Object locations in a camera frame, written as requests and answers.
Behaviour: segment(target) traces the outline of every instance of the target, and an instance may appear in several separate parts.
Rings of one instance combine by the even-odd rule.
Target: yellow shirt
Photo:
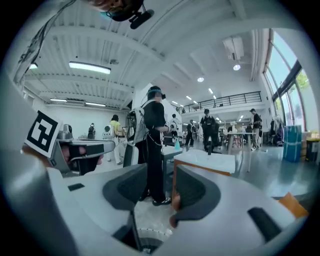
[[[121,124],[118,121],[112,120],[110,125],[113,126],[115,135],[118,135],[118,133],[122,132]]]

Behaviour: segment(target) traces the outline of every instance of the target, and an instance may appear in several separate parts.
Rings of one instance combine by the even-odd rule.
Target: table
[[[167,182],[167,161],[172,159],[174,156],[181,154],[183,151],[182,148],[175,149],[174,146],[164,146],[161,152],[162,160],[162,173],[163,173],[163,191],[166,192],[166,182]]]
[[[236,171],[236,157],[228,154],[208,155],[199,149],[190,149],[188,152],[174,157],[172,198],[176,195],[177,165],[186,165],[201,168],[209,172],[230,176]]]
[[[234,144],[234,137],[235,135],[240,135],[242,137],[242,150],[244,150],[244,135],[248,135],[248,157],[249,157],[249,165],[248,165],[248,170],[247,172],[250,172],[250,167],[251,167],[251,136],[250,135],[255,135],[255,132],[228,132],[229,136],[229,142],[228,142],[228,155],[231,155],[231,150],[232,146]]]

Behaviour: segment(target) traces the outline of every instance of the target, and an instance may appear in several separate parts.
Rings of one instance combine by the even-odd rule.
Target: railing
[[[197,104],[186,105],[184,107],[179,107],[179,114],[202,111],[204,109],[219,108],[237,104],[254,103],[261,102],[260,91],[230,95],[227,97],[221,97],[216,99],[210,99],[198,102]]]

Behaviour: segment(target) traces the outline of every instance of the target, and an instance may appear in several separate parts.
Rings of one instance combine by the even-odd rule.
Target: blue trash bin
[[[283,158],[289,162],[299,162],[301,155],[302,129],[301,125],[284,127]]]

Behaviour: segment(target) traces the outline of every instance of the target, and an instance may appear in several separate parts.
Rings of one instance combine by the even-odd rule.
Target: white backpack
[[[154,102],[154,99],[148,100],[141,107],[134,108],[130,111],[127,116],[128,120],[128,132],[127,132],[127,141],[131,144],[136,144],[142,142],[147,138],[147,132],[149,131],[145,125],[144,107],[151,102]]]

